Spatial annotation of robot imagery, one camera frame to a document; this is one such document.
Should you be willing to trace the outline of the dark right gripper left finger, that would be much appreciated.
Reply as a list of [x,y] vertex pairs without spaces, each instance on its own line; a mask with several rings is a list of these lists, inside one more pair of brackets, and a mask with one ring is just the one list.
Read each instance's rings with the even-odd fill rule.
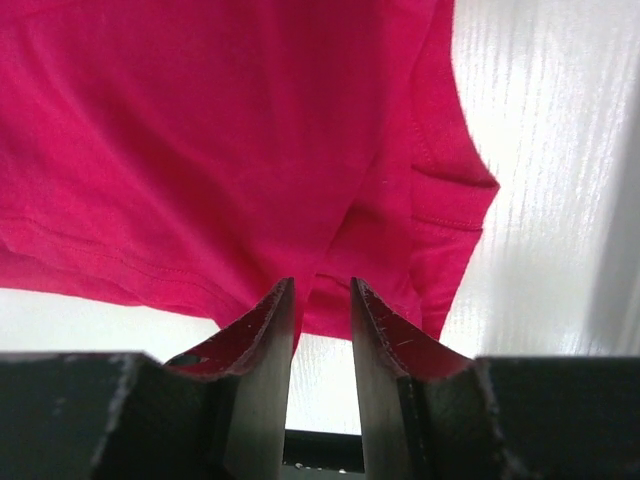
[[280,476],[295,336],[294,280],[284,278],[228,327],[167,365],[216,395],[207,459],[231,479]]

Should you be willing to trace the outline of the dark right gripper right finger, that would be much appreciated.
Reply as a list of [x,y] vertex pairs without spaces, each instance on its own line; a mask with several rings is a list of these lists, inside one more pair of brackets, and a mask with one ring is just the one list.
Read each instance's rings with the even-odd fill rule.
[[350,297],[365,476],[436,479],[425,387],[471,360],[394,312],[364,280],[351,280]]

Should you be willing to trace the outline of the red t shirt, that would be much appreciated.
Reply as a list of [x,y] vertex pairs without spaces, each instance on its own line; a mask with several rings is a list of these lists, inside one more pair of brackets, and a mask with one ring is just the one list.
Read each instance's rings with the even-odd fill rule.
[[5,1],[1,284],[227,326],[368,282],[438,337],[498,183],[450,1]]

